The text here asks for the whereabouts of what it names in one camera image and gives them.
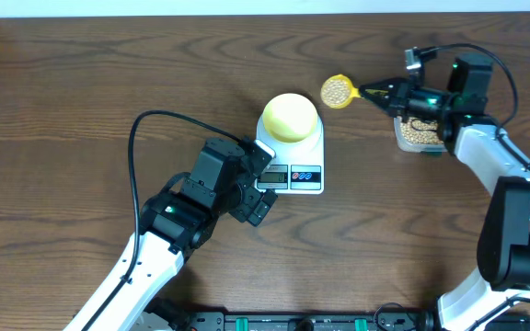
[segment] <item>digital kitchen scale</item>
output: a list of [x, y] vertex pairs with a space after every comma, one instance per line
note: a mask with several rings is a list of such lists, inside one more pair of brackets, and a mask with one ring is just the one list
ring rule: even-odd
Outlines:
[[288, 94], [278, 96], [271, 102], [280, 97], [285, 97], [285, 100], [282, 101], [291, 103], [291, 110], [308, 108], [306, 115], [311, 118], [305, 120], [312, 120], [316, 124], [314, 124], [315, 127], [311, 133], [303, 140], [295, 143], [284, 143], [274, 138], [265, 127], [263, 117], [269, 115], [266, 114], [268, 109], [265, 109], [257, 124], [257, 139], [275, 151], [275, 158], [271, 160], [269, 168], [255, 181], [255, 187], [260, 191], [270, 188], [278, 194], [320, 194], [324, 190], [324, 128], [322, 120], [316, 113], [314, 105], [307, 98]]

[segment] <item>wooden table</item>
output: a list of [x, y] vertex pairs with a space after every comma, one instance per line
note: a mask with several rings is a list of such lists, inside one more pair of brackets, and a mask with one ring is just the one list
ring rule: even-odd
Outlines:
[[[405, 75], [405, 49], [451, 42], [512, 68], [521, 112], [508, 129], [530, 156], [530, 14], [0, 19], [0, 329], [64, 327], [116, 262], [133, 231], [137, 113], [253, 136], [286, 92], [311, 97], [325, 122], [324, 194], [280, 197], [259, 228], [222, 218], [161, 295], [232, 312], [429, 306], [475, 267], [488, 194], [448, 155], [400, 151], [368, 103], [332, 110], [318, 94], [333, 74]], [[445, 87], [452, 60], [429, 64], [429, 85]], [[488, 111], [507, 116], [511, 101], [497, 69]], [[189, 171], [210, 136], [145, 120], [141, 201]]]

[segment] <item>scale display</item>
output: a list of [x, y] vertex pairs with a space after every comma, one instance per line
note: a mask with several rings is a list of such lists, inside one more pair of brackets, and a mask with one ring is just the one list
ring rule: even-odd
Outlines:
[[257, 188], [319, 190], [322, 187], [320, 165], [272, 165], [257, 179]]

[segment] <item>plastic container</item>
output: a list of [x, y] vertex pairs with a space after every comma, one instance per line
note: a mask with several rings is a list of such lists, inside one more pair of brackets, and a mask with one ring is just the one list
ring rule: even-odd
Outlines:
[[400, 147], [402, 151], [413, 153], [440, 153], [447, 151], [442, 143], [412, 143], [408, 141], [402, 134], [402, 128], [400, 127], [401, 122], [401, 118], [394, 119], [394, 133], [396, 134], [397, 146]]

